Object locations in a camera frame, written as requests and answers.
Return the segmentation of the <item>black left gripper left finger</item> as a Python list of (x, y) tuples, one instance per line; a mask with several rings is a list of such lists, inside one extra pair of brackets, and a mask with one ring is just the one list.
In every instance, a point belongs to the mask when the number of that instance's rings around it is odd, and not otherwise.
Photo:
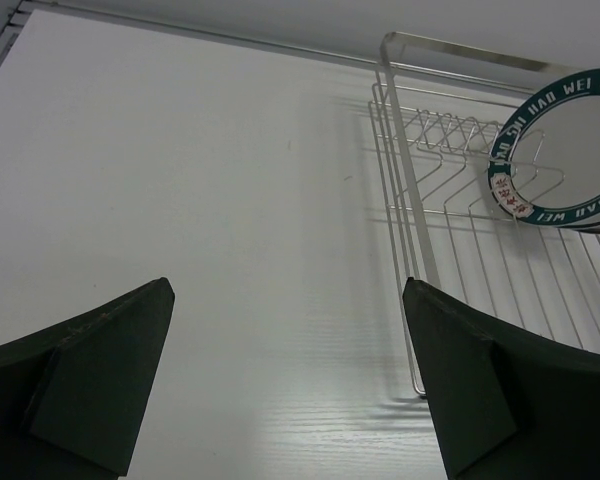
[(127, 476), (174, 303), (159, 278), (0, 345), (0, 477)]

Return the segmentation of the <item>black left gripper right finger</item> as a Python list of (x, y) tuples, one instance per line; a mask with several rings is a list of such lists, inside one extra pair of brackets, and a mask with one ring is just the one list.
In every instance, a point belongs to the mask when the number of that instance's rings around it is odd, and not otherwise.
[(410, 278), (403, 305), (450, 479), (600, 479), (600, 354)]

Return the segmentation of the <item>green rimmed white plate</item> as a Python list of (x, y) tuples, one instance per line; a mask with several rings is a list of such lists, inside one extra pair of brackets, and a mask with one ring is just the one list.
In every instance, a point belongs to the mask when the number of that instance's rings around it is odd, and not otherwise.
[(519, 222), (600, 234), (600, 68), (526, 100), (492, 142), (487, 179)]

